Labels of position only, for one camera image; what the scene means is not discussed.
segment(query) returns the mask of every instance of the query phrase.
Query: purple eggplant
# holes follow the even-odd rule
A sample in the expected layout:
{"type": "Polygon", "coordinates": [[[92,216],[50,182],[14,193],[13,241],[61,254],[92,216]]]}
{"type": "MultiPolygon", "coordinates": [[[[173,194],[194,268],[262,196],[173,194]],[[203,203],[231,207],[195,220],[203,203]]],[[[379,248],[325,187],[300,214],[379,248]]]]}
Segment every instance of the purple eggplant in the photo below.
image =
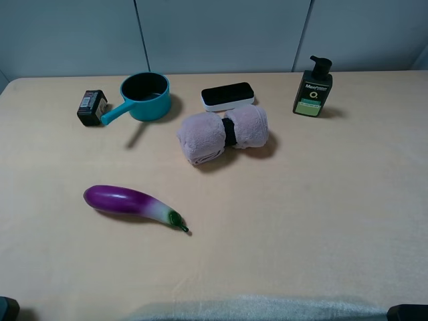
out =
{"type": "Polygon", "coordinates": [[[180,227],[188,232],[180,214],[150,195],[110,185],[95,185],[83,195],[87,204],[113,215],[133,215],[180,227]]]}

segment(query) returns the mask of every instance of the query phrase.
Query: small black box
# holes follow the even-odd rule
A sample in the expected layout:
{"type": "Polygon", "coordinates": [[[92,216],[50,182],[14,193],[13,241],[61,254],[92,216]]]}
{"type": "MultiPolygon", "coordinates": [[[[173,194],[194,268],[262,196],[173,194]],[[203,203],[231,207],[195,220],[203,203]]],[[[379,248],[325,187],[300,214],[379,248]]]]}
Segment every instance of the small black box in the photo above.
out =
{"type": "Polygon", "coordinates": [[[97,126],[101,124],[106,106],[107,98],[102,90],[86,90],[78,109],[78,117],[85,126],[97,126]]]}

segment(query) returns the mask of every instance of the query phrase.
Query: wall seam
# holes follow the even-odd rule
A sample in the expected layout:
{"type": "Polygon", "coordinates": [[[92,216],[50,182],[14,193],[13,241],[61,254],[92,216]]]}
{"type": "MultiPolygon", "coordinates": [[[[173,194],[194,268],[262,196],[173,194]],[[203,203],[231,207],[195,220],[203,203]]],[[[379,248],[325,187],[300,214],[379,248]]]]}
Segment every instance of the wall seam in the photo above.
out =
{"type": "Polygon", "coordinates": [[[426,45],[422,50],[421,53],[417,56],[414,62],[411,63],[408,69],[410,70],[419,70],[423,66],[423,62],[427,60],[428,61],[428,45],[426,45]]]}
{"type": "Polygon", "coordinates": [[[146,56],[147,68],[151,72],[150,62],[148,61],[148,54],[147,54],[146,42],[144,40],[144,34],[142,33],[142,28],[141,28],[141,21],[140,21],[140,15],[138,13],[138,7],[136,5],[136,0],[133,0],[133,1],[134,1],[134,8],[135,8],[136,19],[138,21],[138,28],[140,29],[140,36],[141,36],[142,46],[144,48],[144,54],[146,56]]]}
{"type": "Polygon", "coordinates": [[[295,72],[295,70],[296,70],[297,59],[299,58],[299,55],[300,55],[300,50],[302,48],[302,44],[303,44],[303,40],[304,40],[304,37],[305,37],[306,29],[308,28],[309,19],[310,19],[310,15],[312,13],[312,8],[314,6],[314,2],[315,2],[315,0],[310,0],[310,4],[309,4],[309,8],[308,8],[308,13],[306,14],[305,24],[303,25],[303,29],[302,29],[302,34],[300,36],[299,45],[297,46],[297,50],[296,50],[296,56],[294,57],[292,72],[295,72]]]}
{"type": "Polygon", "coordinates": [[[7,82],[11,82],[8,77],[6,77],[5,73],[0,70],[0,74],[7,80],[7,82]]]}

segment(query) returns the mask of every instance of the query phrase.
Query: black pump bottle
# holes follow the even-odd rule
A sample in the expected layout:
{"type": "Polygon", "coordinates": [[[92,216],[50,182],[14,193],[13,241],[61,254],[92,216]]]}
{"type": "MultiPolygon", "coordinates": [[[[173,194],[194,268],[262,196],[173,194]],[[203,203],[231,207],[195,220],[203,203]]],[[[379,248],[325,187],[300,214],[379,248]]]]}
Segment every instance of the black pump bottle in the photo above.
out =
{"type": "Polygon", "coordinates": [[[328,72],[332,62],[326,58],[310,57],[315,61],[314,70],[305,70],[294,101],[293,113],[318,117],[332,89],[333,77],[328,72]]]}

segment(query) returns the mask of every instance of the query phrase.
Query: black object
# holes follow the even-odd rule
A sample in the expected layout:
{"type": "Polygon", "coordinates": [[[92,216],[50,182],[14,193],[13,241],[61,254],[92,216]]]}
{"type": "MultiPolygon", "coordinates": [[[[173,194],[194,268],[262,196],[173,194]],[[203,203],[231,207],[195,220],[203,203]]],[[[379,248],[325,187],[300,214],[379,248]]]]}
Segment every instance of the black object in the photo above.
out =
{"type": "Polygon", "coordinates": [[[19,313],[16,300],[0,296],[0,321],[15,321],[19,313]]]}
{"type": "Polygon", "coordinates": [[[332,62],[315,56],[310,59],[315,61],[314,70],[305,70],[303,73],[293,113],[318,117],[333,86],[333,77],[328,73],[332,62]]]}
{"type": "Polygon", "coordinates": [[[251,98],[254,98],[254,91],[247,82],[202,90],[202,99],[207,106],[251,98]]]}
{"type": "Polygon", "coordinates": [[[428,306],[401,304],[393,306],[387,313],[388,321],[427,321],[428,306]]]}
{"type": "Polygon", "coordinates": [[[97,126],[101,124],[106,106],[107,98],[102,90],[86,90],[78,109],[78,117],[85,126],[97,126]]]}
{"type": "Polygon", "coordinates": [[[221,121],[223,122],[226,133],[225,147],[236,145],[237,141],[235,135],[235,124],[233,123],[232,119],[223,118],[221,121]]]}

